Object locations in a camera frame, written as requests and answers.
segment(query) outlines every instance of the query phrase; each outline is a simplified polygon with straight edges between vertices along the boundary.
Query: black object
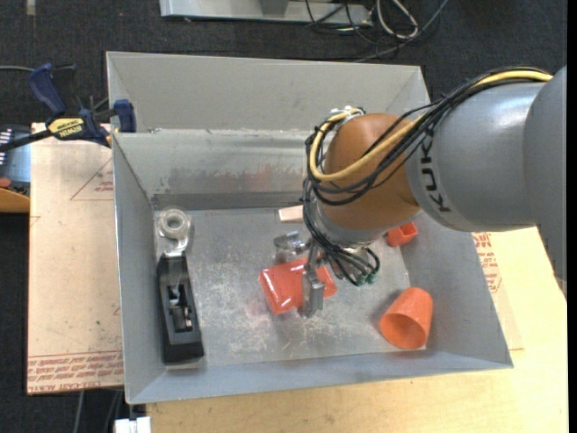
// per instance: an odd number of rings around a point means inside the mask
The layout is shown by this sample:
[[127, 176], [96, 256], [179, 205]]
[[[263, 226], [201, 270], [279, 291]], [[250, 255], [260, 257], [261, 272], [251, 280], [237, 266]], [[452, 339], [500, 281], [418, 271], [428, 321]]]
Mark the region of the black object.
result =
[[183, 255], [163, 255], [157, 266], [165, 364], [193, 362], [205, 354], [197, 309]]
[[30, 149], [23, 147], [7, 151], [14, 142], [27, 140], [30, 127], [25, 125], [0, 125], [0, 178], [8, 178], [13, 189], [30, 196]]

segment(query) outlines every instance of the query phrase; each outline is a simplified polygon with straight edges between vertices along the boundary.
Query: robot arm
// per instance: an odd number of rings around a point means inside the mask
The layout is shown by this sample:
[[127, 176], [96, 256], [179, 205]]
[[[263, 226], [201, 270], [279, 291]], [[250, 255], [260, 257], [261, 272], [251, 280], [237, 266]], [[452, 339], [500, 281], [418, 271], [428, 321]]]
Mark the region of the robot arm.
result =
[[462, 231], [537, 225], [566, 281], [565, 103], [566, 68], [553, 78], [506, 69], [457, 88], [412, 122], [355, 111], [348, 121], [329, 118], [307, 143], [305, 220], [323, 242], [346, 248], [420, 210]]

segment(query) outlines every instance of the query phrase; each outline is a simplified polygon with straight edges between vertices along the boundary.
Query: black floor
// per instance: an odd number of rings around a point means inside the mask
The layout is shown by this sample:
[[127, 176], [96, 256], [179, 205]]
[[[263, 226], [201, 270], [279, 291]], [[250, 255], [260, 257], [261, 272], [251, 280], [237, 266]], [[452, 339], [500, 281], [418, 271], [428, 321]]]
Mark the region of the black floor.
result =
[[[301, 24], [166, 21], [158, 1], [36, 0], [36, 16], [28, 16], [26, 0], [0, 0], [0, 65], [75, 63], [77, 93], [88, 102], [106, 97], [106, 51], [342, 62], [375, 53], [358, 35]], [[405, 1], [421, 21], [435, 11], [436, 0]], [[525, 64], [554, 73], [567, 63], [567, 3], [451, 0], [420, 43], [365, 62], [421, 66], [433, 99], [487, 69]], [[48, 114], [23, 73], [0, 71], [0, 124], [28, 124]], [[27, 397], [24, 391], [27, 249], [27, 217], [0, 216], [0, 432], [70, 432], [77, 393]], [[113, 400], [111, 391], [87, 392], [79, 431], [105, 431]], [[126, 415], [124, 407], [119, 415]]]

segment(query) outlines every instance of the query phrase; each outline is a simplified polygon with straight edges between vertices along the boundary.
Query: white cable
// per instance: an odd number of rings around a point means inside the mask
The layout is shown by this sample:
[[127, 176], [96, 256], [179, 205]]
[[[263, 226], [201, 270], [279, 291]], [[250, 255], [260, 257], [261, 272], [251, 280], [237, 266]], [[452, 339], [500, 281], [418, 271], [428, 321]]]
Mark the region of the white cable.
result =
[[396, 37], [400, 40], [408, 40], [408, 39], [412, 39], [413, 37], [415, 37], [418, 34], [418, 23], [417, 20], [413, 17], [413, 15], [411, 13], [408, 12], [407, 8], [405, 8], [405, 6], [403, 6], [403, 4], [399, 1], [399, 0], [390, 0], [393, 4], [395, 4], [395, 6], [408, 18], [408, 20], [411, 22], [411, 24], [413, 25], [414, 29], [413, 32], [407, 35], [403, 35], [400, 33], [396, 33], [394, 32], [392, 29], [390, 29], [390, 27], [387, 25], [387, 23], [385, 23], [385, 19], [383, 18], [382, 15], [382, 9], [381, 7], [381, 0], [377, 0], [377, 15], [379, 17], [379, 23], [380, 26], [383, 28], [383, 30], [388, 34], [388, 35], [392, 35], [393, 37]]

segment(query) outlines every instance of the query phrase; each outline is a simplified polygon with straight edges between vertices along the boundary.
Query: blue clamp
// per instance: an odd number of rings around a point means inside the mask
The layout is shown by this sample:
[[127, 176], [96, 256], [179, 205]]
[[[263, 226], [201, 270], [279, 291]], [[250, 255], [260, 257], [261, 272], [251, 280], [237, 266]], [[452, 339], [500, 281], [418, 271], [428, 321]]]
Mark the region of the blue clamp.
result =
[[136, 117], [134, 107], [128, 99], [118, 99], [114, 102], [114, 111], [120, 121], [120, 131], [136, 132]]
[[36, 99], [50, 108], [52, 117], [58, 117], [66, 112], [66, 104], [52, 82], [52, 65], [49, 62], [30, 74], [28, 85]]
[[82, 117], [84, 123], [87, 125], [87, 130], [80, 136], [80, 140], [92, 141], [94, 143], [102, 144], [108, 147], [106, 137], [109, 135], [107, 130], [100, 125], [96, 125], [92, 118], [92, 113], [88, 109], [80, 109], [78, 115]]

